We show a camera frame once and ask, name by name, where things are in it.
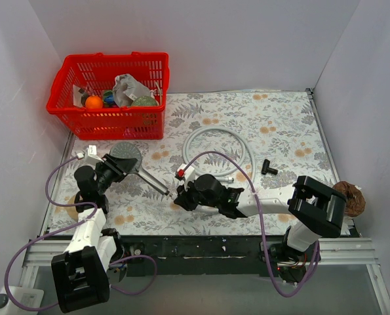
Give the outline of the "grey shower head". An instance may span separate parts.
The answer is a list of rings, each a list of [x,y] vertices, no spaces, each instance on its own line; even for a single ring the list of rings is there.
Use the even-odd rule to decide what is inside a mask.
[[[109,151],[109,154],[118,157],[118,158],[130,158],[132,154],[135,155],[141,155],[141,151],[134,145],[129,142],[123,141],[118,142],[115,144],[111,150]],[[168,188],[157,178],[155,178],[153,175],[148,173],[143,167],[142,164],[139,168],[139,172],[136,174],[139,176],[143,181],[145,181],[147,184],[149,184],[152,188],[154,188],[158,193],[168,196],[169,190]]]

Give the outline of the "black pipe fitting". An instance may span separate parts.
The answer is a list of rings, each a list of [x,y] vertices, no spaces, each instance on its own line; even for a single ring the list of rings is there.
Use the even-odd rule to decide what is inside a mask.
[[[264,159],[262,164],[262,170],[261,170],[262,175],[266,175],[266,174],[277,175],[278,172],[279,171],[277,169],[274,169],[270,166],[270,161],[268,159]]]

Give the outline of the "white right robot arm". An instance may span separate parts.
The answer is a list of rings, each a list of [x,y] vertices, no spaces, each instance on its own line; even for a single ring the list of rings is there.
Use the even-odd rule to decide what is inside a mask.
[[[258,206],[264,214],[290,213],[298,222],[287,228],[282,244],[270,245],[268,251],[278,261],[296,261],[317,240],[340,237],[346,197],[309,176],[299,176],[293,188],[256,200],[252,192],[226,187],[207,174],[180,185],[174,203],[186,211],[213,208],[229,219],[255,216]]]

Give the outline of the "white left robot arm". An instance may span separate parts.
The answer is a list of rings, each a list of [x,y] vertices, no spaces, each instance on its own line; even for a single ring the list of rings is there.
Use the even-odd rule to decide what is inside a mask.
[[[74,172],[79,188],[75,210],[82,221],[65,251],[51,261],[58,304],[63,313],[104,303],[109,299],[107,270],[110,262],[125,253],[120,235],[105,228],[109,203],[106,190],[121,182],[137,165],[135,157],[106,154],[94,167],[84,165]]]

